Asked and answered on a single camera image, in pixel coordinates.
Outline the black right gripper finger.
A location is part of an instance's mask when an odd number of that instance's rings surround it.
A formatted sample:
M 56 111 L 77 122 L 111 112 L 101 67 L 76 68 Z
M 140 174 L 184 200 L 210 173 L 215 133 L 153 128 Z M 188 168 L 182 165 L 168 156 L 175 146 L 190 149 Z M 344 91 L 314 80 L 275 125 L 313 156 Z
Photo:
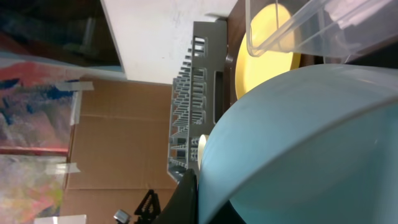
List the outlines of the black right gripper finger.
M 193 169 L 188 169 L 178 183 L 174 194 L 155 224 L 198 224 L 197 176 Z M 230 201 L 227 201 L 209 221 L 209 224 L 245 224 Z

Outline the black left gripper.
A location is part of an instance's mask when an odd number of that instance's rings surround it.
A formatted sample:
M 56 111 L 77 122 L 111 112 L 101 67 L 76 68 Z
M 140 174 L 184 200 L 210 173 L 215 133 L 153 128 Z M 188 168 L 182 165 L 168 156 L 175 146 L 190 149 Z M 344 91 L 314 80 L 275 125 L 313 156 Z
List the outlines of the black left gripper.
M 150 189 L 135 210 L 137 220 L 134 224 L 151 224 L 161 213 L 158 195 Z

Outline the pale green cup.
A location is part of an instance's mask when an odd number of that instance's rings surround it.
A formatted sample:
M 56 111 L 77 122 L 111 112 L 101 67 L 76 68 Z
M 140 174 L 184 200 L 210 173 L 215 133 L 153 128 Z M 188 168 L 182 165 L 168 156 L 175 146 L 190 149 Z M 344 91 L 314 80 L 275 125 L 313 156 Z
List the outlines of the pale green cup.
M 209 138 L 209 135 L 202 134 L 199 138 L 198 141 L 198 150 L 197 150 L 197 162 L 198 162 L 198 168 L 201 169 L 201 161 L 203 159 L 203 154 L 205 151 L 205 146 L 207 143 L 207 140 Z

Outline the light blue bowl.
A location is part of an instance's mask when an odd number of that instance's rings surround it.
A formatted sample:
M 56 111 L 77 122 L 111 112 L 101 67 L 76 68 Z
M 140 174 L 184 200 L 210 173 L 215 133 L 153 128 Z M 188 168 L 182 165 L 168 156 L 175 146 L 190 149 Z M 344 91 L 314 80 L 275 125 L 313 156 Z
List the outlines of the light blue bowl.
M 198 221 L 397 222 L 397 70 L 323 64 L 278 75 L 220 118 L 203 153 Z

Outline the yellow round plate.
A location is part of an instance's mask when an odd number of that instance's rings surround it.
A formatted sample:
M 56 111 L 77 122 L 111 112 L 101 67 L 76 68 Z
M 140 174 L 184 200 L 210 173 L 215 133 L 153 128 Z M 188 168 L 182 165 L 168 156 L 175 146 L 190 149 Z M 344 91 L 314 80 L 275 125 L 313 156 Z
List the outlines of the yellow round plate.
M 291 14 L 282 4 L 270 4 L 261 9 L 251 21 L 251 38 L 254 43 L 268 38 L 278 25 L 288 21 Z M 259 57 L 249 55 L 247 40 L 244 37 L 239 48 L 235 69 L 235 91 L 240 99 L 261 83 L 299 68 L 301 55 L 267 51 Z

